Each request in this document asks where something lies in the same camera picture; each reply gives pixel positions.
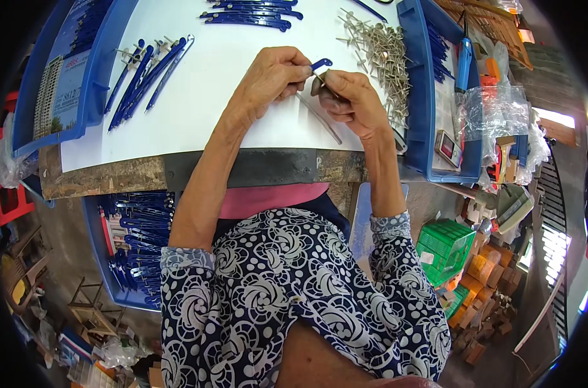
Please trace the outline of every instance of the forearm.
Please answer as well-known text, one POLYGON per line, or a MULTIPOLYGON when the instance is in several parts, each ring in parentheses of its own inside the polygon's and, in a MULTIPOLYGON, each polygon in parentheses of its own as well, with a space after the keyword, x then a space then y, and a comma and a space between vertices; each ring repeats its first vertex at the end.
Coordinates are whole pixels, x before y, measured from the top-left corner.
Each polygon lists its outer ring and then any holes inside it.
POLYGON ((395 139, 391 128, 362 140, 365 164, 371 182, 371 210, 374 217, 393 217, 406 211, 406 199, 399 181, 395 139))
POLYGON ((175 211, 169 246, 212 252, 212 239, 231 167, 251 122, 236 108, 227 107, 175 211))

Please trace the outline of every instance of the person's right hand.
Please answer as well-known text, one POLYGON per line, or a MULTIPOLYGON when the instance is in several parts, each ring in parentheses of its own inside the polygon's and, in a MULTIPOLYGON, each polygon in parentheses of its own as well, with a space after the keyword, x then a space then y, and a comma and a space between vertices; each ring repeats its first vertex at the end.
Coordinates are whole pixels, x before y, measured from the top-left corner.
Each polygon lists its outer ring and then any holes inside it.
POLYGON ((369 140, 380 131, 392 131, 389 119, 369 78, 362 73, 329 70, 322 79, 343 98, 337 99, 322 81, 314 79, 311 96, 319 96, 320 105, 338 122, 344 122, 361 138, 369 140))

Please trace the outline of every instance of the blue plastic tray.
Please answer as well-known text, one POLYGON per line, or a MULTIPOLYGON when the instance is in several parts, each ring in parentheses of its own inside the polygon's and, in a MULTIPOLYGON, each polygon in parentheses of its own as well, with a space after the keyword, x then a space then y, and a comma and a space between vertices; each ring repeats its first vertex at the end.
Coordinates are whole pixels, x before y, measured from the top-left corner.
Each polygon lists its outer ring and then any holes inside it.
MULTIPOLYGON (((475 183, 481 171, 481 141, 466 142, 461 172, 432 168, 435 143, 436 101, 432 50, 425 20, 434 23, 440 35, 459 44, 464 35, 453 19, 433 0, 404 0, 398 4, 399 24, 404 29, 406 55, 414 63, 408 67, 412 88, 408 96, 406 166, 416 169, 429 182, 475 183)), ((475 56, 471 61, 468 87, 479 86, 475 56)))
POLYGON ((33 139, 33 119, 39 84, 50 50, 74 0, 60 0, 44 24, 26 65, 18 91, 11 139, 13 156, 31 153, 43 146, 59 144, 85 135, 85 129, 102 122, 106 91, 121 37, 138 0, 115 0, 95 37, 81 84, 79 108, 73 128, 33 139))
POLYGON ((150 305, 145 303, 145 294, 142 291, 123 291, 112 272, 108 269, 108 248, 106 247, 106 237, 102 229, 102 220, 100 219, 100 211, 98 210, 98 197, 90 196, 83 197, 83 212, 85 213, 85 222, 87 223, 87 233, 91 242, 91 250, 96 259, 96 264, 102 275, 104 281, 104 288, 108 292, 111 300, 120 305, 132 308, 139 308, 141 310, 155 311, 150 305))

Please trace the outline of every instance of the patterned shirt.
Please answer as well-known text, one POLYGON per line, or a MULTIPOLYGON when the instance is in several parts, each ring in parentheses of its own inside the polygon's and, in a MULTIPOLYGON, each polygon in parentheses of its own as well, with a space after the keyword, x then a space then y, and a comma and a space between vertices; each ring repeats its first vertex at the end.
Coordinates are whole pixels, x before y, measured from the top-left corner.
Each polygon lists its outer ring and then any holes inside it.
POLYGON ((296 320, 377 378, 438 380, 451 346, 445 313, 410 237, 407 212, 371 217, 375 281, 335 225, 274 209, 215 244, 162 249, 162 374, 168 387, 272 387, 296 320))

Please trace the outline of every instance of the pink cloth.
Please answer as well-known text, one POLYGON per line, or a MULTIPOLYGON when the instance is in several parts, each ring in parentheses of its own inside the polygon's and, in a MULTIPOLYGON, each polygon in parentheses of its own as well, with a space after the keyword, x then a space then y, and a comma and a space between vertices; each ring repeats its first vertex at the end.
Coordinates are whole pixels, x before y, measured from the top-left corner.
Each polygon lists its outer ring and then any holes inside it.
POLYGON ((313 200, 328 189, 328 183, 297 183, 286 186, 227 189, 219 218, 245 220, 268 209, 294 206, 313 200))

